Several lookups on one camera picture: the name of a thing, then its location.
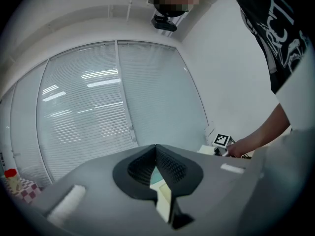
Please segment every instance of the printed graphic on shirt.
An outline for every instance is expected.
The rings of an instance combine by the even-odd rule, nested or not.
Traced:
[[[258,42],[261,42],[261,44],[262,44],[261,47],[263,48],[263,51],[266,55],[269,73],[270,74],[275,73],[277,71],[277,66],[275,63],[274,56],[273,56],[272,52],[270,51],[270,48],[266,44],[265,40],[258,35],[258,32],[252,26],[251,22],[249,21],[249,19],[247,18],[247,16],[245,15],[245,13],[242,9],[241,9],[241,16],[242,16],[243,22],[244,22],[245,26],[247,27],[247,29],[249,29],[250,32],[256,36],[256,40]]]
[[[285,0],[271,0],[265,24],[257,25],[266,32],[267,44],[283,67],[292,72],[294,61],[299,61],[307,48],[307,38],[294,26],[294,12]]]

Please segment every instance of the pink checkered tablecloth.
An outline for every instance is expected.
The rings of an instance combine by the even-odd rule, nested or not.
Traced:
[[[36,196],[41,193],[37,183],[24,178],[20,178],[22,189],[19,191],[12,190],[6,178],[2,178],[1,180],[10,193],[28,204],[30,204],[36,198]]]

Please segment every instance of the ceiling beam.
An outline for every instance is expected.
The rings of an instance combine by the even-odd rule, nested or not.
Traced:
[[[130,1],[129,1],[128,12],[127,12],[127,21],[129,20],[129,15],[130,15],[130,9],[131,9],[131,5],[132,5],[132,1],[133,1],[133,0],[130,0]]]
[[[129,6],[129,0],[113,0],[112,4],[114,4],[114,5],[128,5]],[[150,5],[147,5],[147,2],[142,1],[142,0],[133,0],[132,6],[140,7],[140,8],[150,8]]]

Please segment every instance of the person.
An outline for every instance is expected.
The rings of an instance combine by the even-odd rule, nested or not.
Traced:
[[[164,5],[196,4],[196,0],[158,1]],[[305,33],[308,31],[305,25],[309,25],[306,22],[308,8],[301,0],[237,2],[245,25],[256,37],[264,52],[269,68],[271,90],[276,93],[294,71],[309,45],[310,38]],[[230,145],[229,154],[241,157],[273,141],[289,126],[290,122],[279,104],[256,131]]]

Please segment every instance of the window blinds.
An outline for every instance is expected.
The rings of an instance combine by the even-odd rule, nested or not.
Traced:
[[[124,107],[114,43],[79,48],[48,62],[40,86],[40,148],[54,180],[78,165],[136,144]]]
[[[37,139],[36,103],[46,62],[20,79],[15,87],[11,110],[11,137],[20,177],[40,187],[51,184]]]
[[[12,87],[2,98],[0,103],[0,153],[3,169],[17,169],[11,146],[10,137],[10,113],[14,87]]]
[[[206,116],[176,49],[118,42],[126,100],[140,146],[167,144],[198,151],[206,144]]]

